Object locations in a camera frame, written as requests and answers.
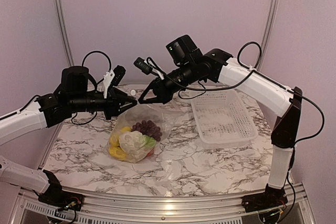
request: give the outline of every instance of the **yellow pepper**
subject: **yellow pepper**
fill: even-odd
[[[126,152],[124,152],[120,147],[110,146],[109,153],[112,157],[116,157],[121,161],[124,161],[127,158]]]
[[[111,144],[112,147],[118,147],[119,146],[119,135],[111,134],[110,144]]]
[[[132,128],[129,127],[129,126],[126,126],[126,127],[122,128],[120,131],[121,131],[121,133],[125,133],[125,132],[127,132],[127,131],[131,132],[131,131],[132,131]]]

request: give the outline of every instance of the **clear plastic bag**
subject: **clear plastic bag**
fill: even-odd
[[[155,144],[166,139],[182,110],[167,104],[138,104],[125,111],[115,123],[108,142],[109,154],[121,161],[136,163],[153,154]]]

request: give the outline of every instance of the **white marble surface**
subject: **white marble surface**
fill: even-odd
[[[169,138],[156,145],[153,156],[131,164],[107,155],[105,147],[116,119],[106,121],[99,113],[87,125],[65,122],[45,169],[64,186],[115,194],[172,197],[262,189],[270,171],[271,130],[257,102],[240,95],[259,131],[248,146],[203,149],[190,101],[176,99],[185,114]],[[78,118],[84,122],[90,117],[83,113]]]

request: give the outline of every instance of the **clear plastic basket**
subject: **clear plastic basket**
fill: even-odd
[[[200,92],[190,91],[193,97]],[[203,147],[207,150],[250,144],[258,130],[235,90],[206,92],[191,100]]]

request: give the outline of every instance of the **purple wall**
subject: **purple wall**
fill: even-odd
[[[299,143],[293,175],[303,181],[318,224],[336,222],[335,0],[280,0],[262,72],[298,86],[326,115],[324,131]],[[273,115],[265,110],[270,120]],[[321,116],[303,102],[299,137],[315,133]]]
[[[53,0],[0,0],[0,114],[34,94],[53,92],[66,67]],[[0,147],[12,161],[37,168],[53,129],[30,133]],[[0,223],[7,223],[18,188],[0,184]]]
[[[76,64],[91,50],[103,50],[113,64],[125,66],[124,82],[152,79],[136,69],[137,57],[152,56],[167,71],[173,61],[165,45],[189,34],[203,53],[219,47],[237,55],[248,41],[261,42],[270,0],[62,0]],[[254,63],[257,49],[242,59]],[[87,65],[96,79],[107,70],[97,56]]]

